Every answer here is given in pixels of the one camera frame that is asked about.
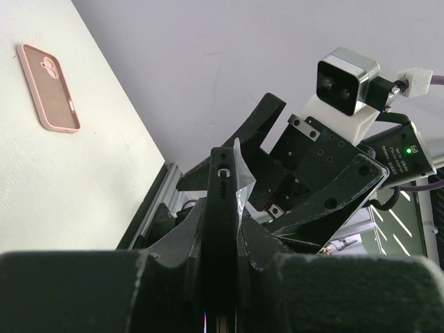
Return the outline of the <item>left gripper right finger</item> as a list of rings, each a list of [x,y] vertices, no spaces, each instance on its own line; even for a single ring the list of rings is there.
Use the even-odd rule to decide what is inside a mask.
[[[442,332],[443,272],[424,257],[301,255],[244,214],[240,332]]]

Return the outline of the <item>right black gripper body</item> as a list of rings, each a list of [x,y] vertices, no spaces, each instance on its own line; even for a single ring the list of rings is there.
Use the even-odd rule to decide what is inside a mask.
[[[388,178],[389,170],[319,121],[293,115],[273,150],[248,163],[249,202],[266,230],[296,253],[319,253]]]

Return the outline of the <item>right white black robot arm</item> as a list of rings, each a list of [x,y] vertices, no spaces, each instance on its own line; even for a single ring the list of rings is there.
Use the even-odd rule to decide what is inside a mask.
[[[249,203],[273,217],[267,230],[297,253],[318,253],[357,210],[388,210],[404,183],[436,172],[413,122],[396,113],[378,114],[393,127],[358,144],[320,117],[291,116],[266,152],[262,142],[284,107],[265,94],[225,145],[240,143],[256,180]]]

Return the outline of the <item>black phone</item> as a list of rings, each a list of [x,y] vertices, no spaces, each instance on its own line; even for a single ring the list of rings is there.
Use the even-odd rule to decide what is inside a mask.
[[[234,332],[237,305],[237,178],[232,148],[213,148],[203,212],[203,303],[208,332]]]

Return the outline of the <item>pink phone case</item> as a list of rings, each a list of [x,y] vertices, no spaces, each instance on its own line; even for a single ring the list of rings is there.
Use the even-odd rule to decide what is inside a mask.
[[[18,45],[17,55],[43,128],[78,132],[80,121],[58,59],[29,44]]]

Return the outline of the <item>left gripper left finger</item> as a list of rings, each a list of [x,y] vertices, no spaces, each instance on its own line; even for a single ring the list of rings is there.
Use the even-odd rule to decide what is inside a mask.
[[[196,273],[205,206],[146,250],[1,256],[2,332],[202,332]]]

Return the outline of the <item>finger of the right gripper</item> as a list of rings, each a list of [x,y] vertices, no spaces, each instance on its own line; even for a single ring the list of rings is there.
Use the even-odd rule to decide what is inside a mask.
[[[222,147],[232,148],[235,139],[239,138],[242,157],[247,166],[251,168],[262,142],[281,115],[286,104],[276,95],[267,92],[247,120],[222,144]],[[209,173],[210,156],[183,174],[176,185],[176,189],[207,190]]]

